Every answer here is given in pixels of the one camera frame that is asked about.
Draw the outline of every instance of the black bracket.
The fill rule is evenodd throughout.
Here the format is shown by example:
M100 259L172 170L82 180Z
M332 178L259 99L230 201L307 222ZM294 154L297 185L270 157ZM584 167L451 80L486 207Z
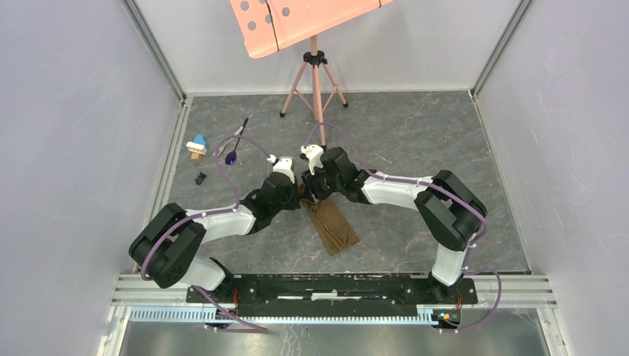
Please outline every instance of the black bracket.
M328 60L326 59L326 54L319 50L316 56L313 56L312 53L306 52L303 54L303 61L309 63L310 65L319 65L321 63L327 65Z
M218 303L233 303L243 317L381 317L415 316L417 305L476 304L474 281L461 279L436 298L430 278L411 274L241 274L228 277L213 291ZM352 299L330 300L330 293ZM188 303L207 303L195 289Z
M129 248L129 256L142 265L148 252L157 240L174 224L185 217L183 210L176 203L164 205ZM166 239L156 250L148 265L148 275L160 288L168 288L179 282L197 253L205 236L203 225L188 221L173 231L173 240Z
M485 205L454 173L439 171L432 178L432 183L461 198L483 217L487 216ZM417 194L415 206L440 244L452 251L464 251L467 242L481 227L481 221L456 202L446 206L444 201L447 200L449 198L445 194L428 188Z
M365 170L356 168L344 149L330 148L321 155L320 159L323 168L315 168L314 174L310 171L304 171L301 174L304 198L312 200L314 197L317 200L325 200L332 193L338 192L350 202L369 204L361 190L369 175Z

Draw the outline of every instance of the white panel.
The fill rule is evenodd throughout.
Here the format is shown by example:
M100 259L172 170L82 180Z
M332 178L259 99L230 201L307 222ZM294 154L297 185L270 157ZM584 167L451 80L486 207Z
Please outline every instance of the white panel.
M227 0L137 2L189 93L288 92L309 50L302 42L263 59L249 58ZM467 89L517 3L394 0L326 31L319 45L346 90ZM310 82L310 73L304 73L299 88L312 90ZM321 82L324 90L332 89L327 78Z
M120 1L0 8L0 355L94 355L177 100Z
M629 2L535 1L480 108L576 355L626 355Z

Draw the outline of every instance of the gray marble floor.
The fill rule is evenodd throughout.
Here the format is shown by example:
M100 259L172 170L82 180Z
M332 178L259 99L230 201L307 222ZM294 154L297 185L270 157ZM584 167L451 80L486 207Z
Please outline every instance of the gray marble floor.
M214 158L208 154L200 163L192 162L185 143L202 134L214 148L247 116L246 135L276 156L297 157L315 121L298 97L281 119L278 114L285 98L194 98L169 200L193 209L219 208L234 202ZM350 135L370 168L408 177L448 169L487 206L491 232L472 253L470 268L527 270L490 149L467 93L350 93L347 99L349 108L334 99L325 119ZM339 145L350 152L340 134L328 129L327 138L329 147ZM270 167L248 142L241 142L237 152L236 164L225 170L244 196L260 187ZM307 167L304 161L296 161L295 173L300 176ZM200 171L208 177L202 185L196 185L194 178ZM429 271L437 243L416 212L395 206L354 204L341 195L333 199L360 238L358 244L336 256L327 254L303 209L282 212L271 226L257 234L207 243L200 253L216 257L235 273Z

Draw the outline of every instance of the brown towel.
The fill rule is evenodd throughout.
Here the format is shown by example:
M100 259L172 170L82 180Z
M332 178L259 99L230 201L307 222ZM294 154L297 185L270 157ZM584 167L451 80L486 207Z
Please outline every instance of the brown towel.
M349 226L347 219L338 210L332 199L326 199L318 204L313 204L302 199L301 204L308 211L310 220L319 232L319 237L331 255L358 242L358 237Z

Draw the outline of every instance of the gray floor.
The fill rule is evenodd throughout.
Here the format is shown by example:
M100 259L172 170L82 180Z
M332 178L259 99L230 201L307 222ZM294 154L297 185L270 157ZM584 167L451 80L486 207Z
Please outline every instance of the gray floor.
M297 157L315 121L298 97L281 119L278 114L285 98L194 98L169 200L193 209L219 208L234 202L214 158L208 154L201 163L192 162L185 143L202 134L214 148L247 116L246 135L276 156ZM473 252L470 268L527 270L490 149L467 93L351 93L347 99L349 108L333 100L325 119L350 135L370 168L408 177L448 169L487 206L491 231ZM340 134L329 129L327 132L329 147L339 145L349 152ZM350 154L350 158L355 159L355 155ZM296 160L295 173L300 176L306 164ZM270 172L264 156L248 142L240 143L237 163L225 169L241 196L259 188ZM195 185L194 178L200 171L208 178L202 185ZM429 271L437 243L416 212L395 206L354 204L341 195L334 199L360 238L357 245L336 256L327 254L303 209L282 212L258 234L216 240L203 245L200 251L236 273Z
M463 312L464 325L487 312ZM549 355L535 310L499 309L457 335L416 325L265 325L271 334L215 334L197 323L130 323L121 355Z

